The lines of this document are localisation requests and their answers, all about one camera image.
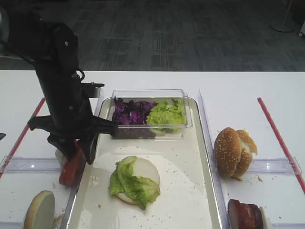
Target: gray carpet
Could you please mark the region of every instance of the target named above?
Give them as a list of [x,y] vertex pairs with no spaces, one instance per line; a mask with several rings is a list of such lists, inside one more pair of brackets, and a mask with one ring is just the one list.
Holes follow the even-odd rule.
[[[305,39],[268,26],[281,0],[70,0],[33,3],[78,34],[95,71],[305,71]],[[31,69],[0,58],[0,69]]]

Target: red strip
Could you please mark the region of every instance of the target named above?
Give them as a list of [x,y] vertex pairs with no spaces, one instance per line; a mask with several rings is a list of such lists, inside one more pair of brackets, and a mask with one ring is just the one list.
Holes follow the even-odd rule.
[[[284,151],[286,157],[291,157],[291,154],[290,154],[290,152],[289,152],[289,150],[288,150],[288,148],[287,148],[287,146],[286,146],[284,140],[282,139],[282,137],[281,137],[281,135],[280,135],[280,132],[279,132],[278,129],[276,128],[276,125],[275,125],[275,123],[273,122],[273,120],[272,120],[272,118],[271,118],[271,115],[269,114],[269,112],[268,112],[268,110],[267,110],[267,107],[265,106],[265,104],[264,104],[262,98],[257,98],[257,100],[258,100],[260,106],[262,107],[262,110],[263,110],[263,112],[265,113],[266,118],[268,119],[268,122],[269,122],[270,126],[272,127],[273,132],[274,132],[274,134],[275,134],[275,136],[276,136],[276,138],[277,138],[279,144],[281,145],[281,147],[282,147],[282,149],[283,149],[283,151]],[[299,183],[300,183],[300,185],[301,185],[301,188],[302,188],[303,192],[305,193],[305,182],[304,182],[304,180],[303,180],[303,178],[302,178],[302,175],[296,174],[295,176],[296,176],[297,180],[299,181]]]
[[[33,112],[32,117],[35,117],[38,112],[40,111],[40,109],[42,108],[43,104],[44,104],[44,101],[45,101],[45,98],[42,98],[38,104],[38,106],[36,107],[35,111]],[[20,136],[18,137],[16,143],[14,144],[13,148],[11,149],[8,157],[6,158],[5,162],[4,162],[4,165],[3,165],[3,170],[6,168],[6,166],[9,164],[11,158],[14,156],[14,154],[16,153],[18,147],[20,146],[24,136],[26,135],[27,131],[29,130],[29,126],[28,124],[25,125],[23,131],[21,132]]]

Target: red tomato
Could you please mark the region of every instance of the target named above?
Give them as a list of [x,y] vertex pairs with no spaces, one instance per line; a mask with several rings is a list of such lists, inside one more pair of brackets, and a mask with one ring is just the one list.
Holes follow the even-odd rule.
[[72,186],[77,184],[79,178],[81,178],[81,172],[85,165],[85,158],[82,149],[76,144],[76,154],[74,157],[67,161],[61,168],[61,175],[59,177],[59,183],[65,186]]

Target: metal tray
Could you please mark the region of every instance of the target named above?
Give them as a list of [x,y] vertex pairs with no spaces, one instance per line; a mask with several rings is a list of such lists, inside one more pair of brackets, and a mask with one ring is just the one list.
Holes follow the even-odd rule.
[[[107,116],[110,99],[100,117]],[[189,99],[193,126],[182,139],[113,140],[100,135],[95,162],[85,167],[68,228],[220,228],[197,103]],[[111,197],[115,162],[129,155],[149,159],[161,176],[161,195],[146,211]]]

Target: purple cabbage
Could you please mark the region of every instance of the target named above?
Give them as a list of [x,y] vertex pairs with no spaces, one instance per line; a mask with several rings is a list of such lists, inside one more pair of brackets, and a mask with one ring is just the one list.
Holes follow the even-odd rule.
[[146,101],[134,102],[130,100],[128,103],[123,99],[114,98],[115,111],[112,120],[119,125],[141,125],[147,124],[146,119],[150,110],[157,104]]
[[[146,101],[128,103],[123,99],[114,98],[115,111],[112,120],[119,125],[142,125],[147,124],[146,119],[150,110],[157,104]],[[114,138],[155,138],[156,134],[148,128],[120,128]]]

